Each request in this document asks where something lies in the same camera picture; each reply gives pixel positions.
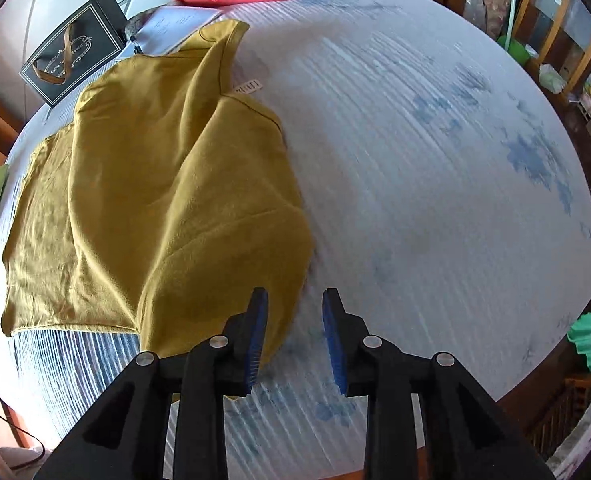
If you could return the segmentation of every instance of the white paper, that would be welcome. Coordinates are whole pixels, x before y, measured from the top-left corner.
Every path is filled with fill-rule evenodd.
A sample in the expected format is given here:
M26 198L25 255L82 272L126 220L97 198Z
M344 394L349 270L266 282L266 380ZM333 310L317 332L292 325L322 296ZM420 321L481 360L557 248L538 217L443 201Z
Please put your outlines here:
M163 56L220 14L217 9L202 7L160 7L135 35L135 39L144 54ZM133 44L129 44L120 54L120 58L132 55Z

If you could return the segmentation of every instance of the black box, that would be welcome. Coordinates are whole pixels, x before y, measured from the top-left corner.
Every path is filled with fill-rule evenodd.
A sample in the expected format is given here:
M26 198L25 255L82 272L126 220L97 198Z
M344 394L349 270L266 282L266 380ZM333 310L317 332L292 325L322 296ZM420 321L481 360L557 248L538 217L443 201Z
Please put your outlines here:
M64 34L74 22L70 35L72 72L63 84L38 78L33 68L64 77ZM91 0L76 10L38 47L22 67L22 79L53 108L77 85L102 65L114 59L126 46L126 17L115 0Z

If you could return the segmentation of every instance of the white label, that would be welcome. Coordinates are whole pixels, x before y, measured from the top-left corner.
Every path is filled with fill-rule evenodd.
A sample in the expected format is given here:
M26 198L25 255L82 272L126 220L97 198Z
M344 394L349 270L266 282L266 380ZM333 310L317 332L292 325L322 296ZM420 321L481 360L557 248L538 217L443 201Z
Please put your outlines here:
M262 83L260 81L258 81L257 79L252 79L251 81L248 81L238 86L234 90L234 92L238 94L253 94L253 92L257 92L262 88L264 88L264 86L262 86Z

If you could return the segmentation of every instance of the silver bolt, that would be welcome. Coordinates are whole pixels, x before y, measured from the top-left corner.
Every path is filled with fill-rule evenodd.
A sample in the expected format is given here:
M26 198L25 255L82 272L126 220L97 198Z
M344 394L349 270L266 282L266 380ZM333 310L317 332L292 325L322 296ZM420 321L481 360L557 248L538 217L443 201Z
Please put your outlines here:
M213 348L224 348L229 344L229 338L226 335L214 335L209 341Z
M380 348L380 346L382 346L382 340L376 335L368 335L362 339L362 343L364 343L367 348Z
M440 366L453 366L455 364L455 357L447 352L440 352L435 360Z
M155 354L152 352L142 352L135 358L135 362L140 366L148 366L155 361Z

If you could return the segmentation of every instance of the round table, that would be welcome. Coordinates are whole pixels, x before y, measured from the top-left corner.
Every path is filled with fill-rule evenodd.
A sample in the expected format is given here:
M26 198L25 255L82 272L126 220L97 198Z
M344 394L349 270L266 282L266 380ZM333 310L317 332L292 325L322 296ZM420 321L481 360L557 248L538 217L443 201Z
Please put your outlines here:
M404 352L451 352L498 399L591 297L587 183L527 73L435 2L290 0L229 7L222 18L251 25L232 86L258 79L253 97L281 118L316 243L290 335L252 395L226 400L229 475L317 479L357 470L367 404L341 397L334 384L322 292L337 287L348 312ZM66 106L41 110L29 126L53 133L72 117ZM23 137L10 160L21 158L25 170L38 139ZM21 175L12 166L16 189ZM4 241L0 234L0 254ZM20 333L15 344L78 337L38 332ZM36 376L51 381L57 399L80 384L97 395L118 369L94 372L112 359L103 349L127 348L123 366L136 351L132 338L93 335L89 366L75 378L56 367ZM35 354L19 359L38 366ZM13 395L11 387L1 393ZM64 428L74 420L58 413Z

